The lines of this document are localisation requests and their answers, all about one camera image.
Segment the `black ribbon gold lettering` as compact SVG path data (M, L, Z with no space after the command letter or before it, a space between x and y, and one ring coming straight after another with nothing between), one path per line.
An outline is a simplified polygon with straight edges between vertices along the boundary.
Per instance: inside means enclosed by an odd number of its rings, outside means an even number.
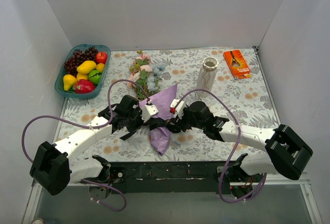
M162 119L160 117L158 118L150 118L147 122L145 122L149 125L149 130L154 130L156 128L166 127L170 131L170 124L172 123L172 119Z

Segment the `purple paper bouquet wrap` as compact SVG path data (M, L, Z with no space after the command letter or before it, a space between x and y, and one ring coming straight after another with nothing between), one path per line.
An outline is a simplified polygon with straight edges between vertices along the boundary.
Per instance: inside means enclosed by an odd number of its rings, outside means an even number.
M151 102L158 109L158 114L153 118L171 119L173 114L170 113L170 104L176 98L177 84L162 90L161 92L151 96ZM170 144L171 132L166 127L156 128L150 131L151 146L163 155Z

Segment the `artificial flower bunch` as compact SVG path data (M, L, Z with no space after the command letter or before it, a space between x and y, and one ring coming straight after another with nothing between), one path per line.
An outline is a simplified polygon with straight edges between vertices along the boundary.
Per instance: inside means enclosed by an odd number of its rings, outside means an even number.
M146 99L160 92L161 75L166 65L163 63L153 63L149 55L142 50L137 51L138 56L133 59L129 68L130 77L127 86L133 89L139 100Z

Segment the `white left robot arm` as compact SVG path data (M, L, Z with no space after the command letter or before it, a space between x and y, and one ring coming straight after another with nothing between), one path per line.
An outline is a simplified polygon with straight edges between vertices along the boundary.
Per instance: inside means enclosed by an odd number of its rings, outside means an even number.
M62 192L69 183L91 180L107 182L110 178L110 162L101 156L78 160L92 145L122 128L128 130L125 139L131 137L149 119L158 113L150 101L141 106L132 96L125 95L118 104L102 110L87 126L56 143L42 143L36 152L30 175L51 195Z

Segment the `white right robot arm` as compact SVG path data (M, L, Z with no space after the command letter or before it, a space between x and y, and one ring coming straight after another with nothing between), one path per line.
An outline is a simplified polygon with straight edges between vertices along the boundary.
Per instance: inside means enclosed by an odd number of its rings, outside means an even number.
M202 101L186 105L175 99L170 105L172 132L197 128L210 139L235 143L261 150L261 154L242 154L231 171L238 181L256 174L279 173L298 180L313 155L312 149L287 125L278 128L238 126L228 118L215 116Z

